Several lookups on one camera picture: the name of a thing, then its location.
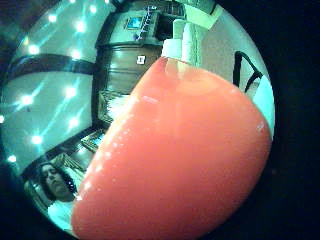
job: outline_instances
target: ceiling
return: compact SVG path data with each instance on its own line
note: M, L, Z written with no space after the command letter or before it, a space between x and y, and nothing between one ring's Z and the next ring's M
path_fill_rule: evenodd
M25 24L23 29L14 22L6 25L5 40L12 40L13 36L16 43L22 40L11 63L26 55L54 54L94 64L95 43L106 18L116 10L114 5L103 0L44 4L49 8L47 11L42 6L41 13L35 10L29 13L38 15L38 19L26 16L34 24ZM12 33L14 26L19 34ZM50 71L18 76L5 83L1 138L6 156L16 161L18 173L48 150L92 125L92 79L90 74Z

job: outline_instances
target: television screen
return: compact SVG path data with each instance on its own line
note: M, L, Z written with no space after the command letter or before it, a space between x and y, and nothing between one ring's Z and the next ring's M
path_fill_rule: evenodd
M127 29L140 29L142 26L142 17L131 17L127 23Z

